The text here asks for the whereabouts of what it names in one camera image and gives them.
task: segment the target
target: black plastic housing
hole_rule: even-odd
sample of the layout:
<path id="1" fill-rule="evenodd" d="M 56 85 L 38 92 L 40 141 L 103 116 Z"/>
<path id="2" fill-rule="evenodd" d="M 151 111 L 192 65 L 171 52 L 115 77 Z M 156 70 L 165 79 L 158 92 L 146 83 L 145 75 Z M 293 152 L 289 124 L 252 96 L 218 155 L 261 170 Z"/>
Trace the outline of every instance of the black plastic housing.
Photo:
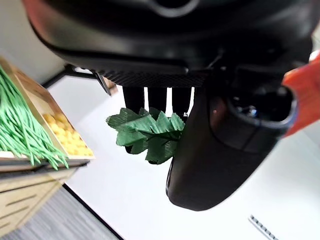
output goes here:
<path id="1" fill-rule="evenodd" d="M 127 87 L 200 87 L 220 50 L 235 62 L 274 62 L 320 17 L 317 0 L 23 2 L 50 50 Z M 188 4 L 184 14 L 162 14 Z"/>
<path id="2" fill-rule="evenodd" d="M 194 211 L 216 206 L 239 188 L 294 123 L 298 111 L 287 88 L 285 104 L 278 106 L 284 113 L 276 116 L 279 121 L 247 116 L 229 99 L 199 91 L 166 186 L 173 204 Z"/>

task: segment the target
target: white wall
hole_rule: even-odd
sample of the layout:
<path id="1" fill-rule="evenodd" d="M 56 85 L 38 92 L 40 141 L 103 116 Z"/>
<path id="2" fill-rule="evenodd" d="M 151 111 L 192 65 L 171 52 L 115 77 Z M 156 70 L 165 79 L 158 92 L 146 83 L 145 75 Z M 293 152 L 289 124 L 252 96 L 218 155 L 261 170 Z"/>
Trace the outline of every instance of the white wall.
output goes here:
<path id="1" fill-rule="evenodd" d="M 0 55 L 42 83 L 64 67 L 34 34 L 20 0 L 1 0 Z"/>

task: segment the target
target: wooden slat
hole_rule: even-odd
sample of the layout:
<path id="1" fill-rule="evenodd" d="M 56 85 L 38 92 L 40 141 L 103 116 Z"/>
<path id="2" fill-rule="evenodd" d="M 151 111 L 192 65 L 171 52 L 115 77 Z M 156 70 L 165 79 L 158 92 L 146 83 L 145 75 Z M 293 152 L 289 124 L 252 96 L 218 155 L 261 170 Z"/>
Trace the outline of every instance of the wooden slat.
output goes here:
<path id="1" fill-rule="evenodd" d="M 66 178 L 70 178 L 74 173 L 76 172 L 76 170 L 69 170 Z M 21 221 L 19 221 L 16 224 L 16 227 L 19 228 L 21 226 L 23 226 L 42 206 L 43 204 L 46 203 L 46 201 L 48 201 L 58 190 L 59 188 L 62 186 L 62 184 L 65 182 L 64 179 L 59 180 L 54 186 L 53 188 L 39 201 L 37 202 L 37 204 L 34 206 L 33 209 L 31 209 L 23 218 Z"/>
<path id="2" fill-rule="evenodd" d="M 51 94 L 48 92 L 47 89 L 45 89 L 43 86 L 41 86 L 40 84 L 38 84 L 37 82 L 32 80 L 30 77 L 25 75 L 23 72 L 21 72 L 17 68 L 15 70 L 15 74 L 17 75 L 17 77 L 21 81 L 23 87 L 28 92 L 35 94 L 36 96 L 38 96 L 38 98 L 43 99 L 45 102 L 47 102 L 54 113 L 62 113 L 63 114 L 63 111 L 61 110 L 61 108 L 56 103 L 56 101 L 54 100 L 54 98 L 51 96 Z"/>
<path id="3" fill-rule="evenodd" d="M 33 209 L 56 184 L 50 181 L 39 185 L 18 188 L 11 191 L 0 193 L 0 219 L 5 219 L 11 213 L 19 209 Z"/>
<path id="4" fill-rule="evenodd" d="M 86 164 L 90 160 L 90 156 L 86 156 L 88 159 L 84 159 L 83 156 L 70 155 L 68 160 L 69 167 L 78 167 Z M 1 165 L 1 161 L 28 161 L 27 156 L 22 155 L 21 157 L 16 157 L 10 151 L 0 151 L 0 173 L 4 172 L 14 172 L 14 171 L 28 171 L 38 167 L 38 165 L 32 166 L 31 164 L 13 164 L 13 165 Z"/>
<path id="5" fill-rule="evenodd" d="M 24 216 L 26 216 L 28 211 L 29 209 L 24 209 L 7 218 L 0 219 L 0 238 L 16 229 L 17 223 L 19 223 L 24 218 Z"/>
<path id="6" fill-rule="evenodd" d="M 67 169 L 67 170 L 60 170 L 54 171 L 50 173 L 43 173 L 43 174 L 35 174 L 35 175 L 27 175 L 23 177 L 17 177 L 14 179 L 3 179 L 0 180 L 0 192 L 16 189 L 16 188 L 23 188 L 30 185 L 36 185 L 43 182 L 49 182 L 59 179 L 67 179 L 71 174 L 75 172 L 76 169 Z"/>

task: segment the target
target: robotic arm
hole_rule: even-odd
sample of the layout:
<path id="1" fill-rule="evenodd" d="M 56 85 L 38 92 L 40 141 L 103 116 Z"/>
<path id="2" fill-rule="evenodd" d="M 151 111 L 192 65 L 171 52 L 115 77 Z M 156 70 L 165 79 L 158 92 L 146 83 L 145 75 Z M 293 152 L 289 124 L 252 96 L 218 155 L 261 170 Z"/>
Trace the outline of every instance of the robotic arm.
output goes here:
<path id="1" fill-rule="evenodd" d="M 318 0 L 23 0 L 38 38 L 124 87 L 195 87 L 166 194 L 201 211 L 229 197 L 297 116 Z"/>

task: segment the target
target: artificial leaf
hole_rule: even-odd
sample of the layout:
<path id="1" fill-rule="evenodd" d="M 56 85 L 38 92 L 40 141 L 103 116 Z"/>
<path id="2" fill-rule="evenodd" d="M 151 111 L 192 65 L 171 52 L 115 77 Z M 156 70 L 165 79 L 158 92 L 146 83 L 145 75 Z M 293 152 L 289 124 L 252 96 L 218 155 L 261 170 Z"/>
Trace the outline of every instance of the artificial leaf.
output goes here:
<path id="1" fill-rule="evenodd" d="M 145 139 L 140 139 L 132 145 L 131 154 L 140 154 L 148 148 L 148 142 Z"/>
<path id="2" fill-rule="evenodd" d="M 145 160 L 154 164 L 162 164 L 172 158 L 177 148 L 177 141 L 154 137 L 148 141 L 148 152 Z"/>
<path id="3" fill-rule="evenodd" d="M 121 108 L 119 114 L 109 116 L 106 119 L 106 122 L 111 128 L 116 129 L 120 125 L 126 124 L 139 118 L 141 118 L 141 116 L 136 114 L 134 111 L 128 108 Z"/>
<path id="4" fill-rule="evenodd" d="M 159 113 L 156 123 L 160 133 L 172 132 L 175 130 L 170 120 L 163 111 Z"/>
<path id="5" fill-rule="evenodd" d="M 141 108 L 139 114 L 122 108 L 120 113 L 107 118 L 108 125 L 118 131 L 116 144 L 132 146 L 130 153 L 139 154 L 148 149 L 146 160 L 162 164 L 174 156 L 185 123 L 175 113 Z"/>
<path id="6" fill-rule="evenodd" d="M 116 137 L 116 144 L 119 146 L 131 146 L 135 142 L 146 139 L 147 137 L 138 131 L 128 132 L 121 130 Z"/>
<path id="7" fill-rule="evenodd" d="M 170 122 L 176 131 L 182 131 L 185 128 L 184 121 L 175 113 L 172 114 Z"/>
<path id="8" fill-rule="evenodd" d="M 147 132 L 147 133 L 153 133 L 151 126 L 156 125 L 157 122 L 152 118 L 152 116 L 146 115 L 143 117 L 140 117 L 134 121 L 127 122 L 123 125 L 120 125 L 117 127 L 117 129 L 121 130 L 123 128 L 126 128 L 128 130 L 136 130 L 140 132 Z"/>

